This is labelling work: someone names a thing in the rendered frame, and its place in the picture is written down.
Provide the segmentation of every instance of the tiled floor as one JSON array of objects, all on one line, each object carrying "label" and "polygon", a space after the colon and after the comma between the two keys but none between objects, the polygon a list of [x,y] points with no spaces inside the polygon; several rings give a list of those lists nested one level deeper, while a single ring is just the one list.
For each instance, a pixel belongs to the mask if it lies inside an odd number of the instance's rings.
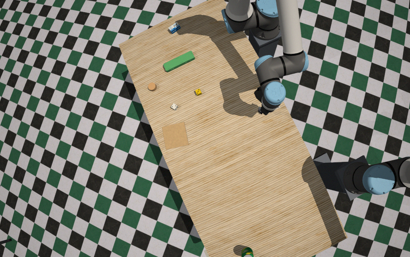
[{"label": "tiled floor", "polygon": [[[201,2],[0,1],[0,256],[204,257],[118,48]],[[311,156],[410,156],[410,0],[298,6]],[[348,239],[317,257],[410,256],[410,189],[329,194]]]}]

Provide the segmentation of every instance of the brown square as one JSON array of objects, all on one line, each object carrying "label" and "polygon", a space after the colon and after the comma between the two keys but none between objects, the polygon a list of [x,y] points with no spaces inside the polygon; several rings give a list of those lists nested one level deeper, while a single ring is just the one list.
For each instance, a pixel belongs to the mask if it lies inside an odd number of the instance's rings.
[{"label": "brown square", "polygon": [[164,133],[165,149],[189,145],[184,122],[162,127],[162,132]]}]

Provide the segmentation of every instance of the blue joint cap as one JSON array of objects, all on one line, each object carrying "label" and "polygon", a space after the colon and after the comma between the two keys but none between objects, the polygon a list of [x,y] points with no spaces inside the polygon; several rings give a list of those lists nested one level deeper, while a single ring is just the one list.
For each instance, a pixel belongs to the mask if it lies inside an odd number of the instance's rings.
[{"label": "blue joint cap", "polygon": [[272,81],[265,87],[265,100],[271,105],[278,105],[286,98],[286,88],[279,81]]},{"label": "blue joint cap", "polygon": [[384,165],[371,166],[363,174],[363,186],[372,194],[386,194],[394,188],[394,184],[394,173]]},{"label": "blue joint cap", "polygon": [[305,51],[303,51],[305,53],[305,66],[303,66],[303,71],[306,71],[306,69],[308,68],[309,62],[308,62],[308,55],[306,54]]},{"label": "blue joint cap", "polygon": [[259,67],[259,65],[261,65],[263,62],[265,62],[265,60],[267,60],[268,58],[273,58],[273,56],[271,56],[271,55],[264,55],[264,56],[260,57],[259,59],[257,59],[257,60],[254,62],[254,67],[255,67],[255,69],[257,70],[257,67]]},{"label": "blue joint cap", "polygon": [[276,6],[276,0],[257,0],[255,6],[264,15],[275,18],[278,17],[278,7]]},{"label": "blue joint cap", "polygon": [[233,29],[231,28],[231,25],[229,25],[229,22],[227,21],[226,10],[223,9],[223,10],[221,11],[221,13],[222,13],[222,17],[224,18],[224,23],[226,23],[227,32],[228,32],[229,34],[233,34],[234,31],[233,31]]}]

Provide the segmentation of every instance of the wooden disc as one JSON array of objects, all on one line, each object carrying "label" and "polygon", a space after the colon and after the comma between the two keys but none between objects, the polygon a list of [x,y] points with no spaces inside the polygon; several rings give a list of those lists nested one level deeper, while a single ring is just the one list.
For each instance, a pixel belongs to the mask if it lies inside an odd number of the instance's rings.
[{"label": "wooden disc", "polygon": [[154,90],[156,90],[156,88],[157,88],[157,86],[154,84],[154,83],[149,83],[149,85],[148,85],[148,89],[150,90],[150,91],[154,91]]}]

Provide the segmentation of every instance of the wooden table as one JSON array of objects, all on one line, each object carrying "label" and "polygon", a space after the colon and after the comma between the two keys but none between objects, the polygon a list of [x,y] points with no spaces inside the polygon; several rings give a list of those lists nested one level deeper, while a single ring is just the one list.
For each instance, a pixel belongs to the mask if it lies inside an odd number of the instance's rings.
[{"label": "wooden table", "polygon": [[[346,233],[285,105],[257,113],[258,57],[243,32],[227,33],[225,7],[223,0],[203,2],[120,49],[209,256],[248,246],[256,257],[311,257]],[[170,34],[175,22],[181,29]],[[195,60],[164,71],[188,51]],[[167,150],[162,128],[182,122],[188,145]]]}]

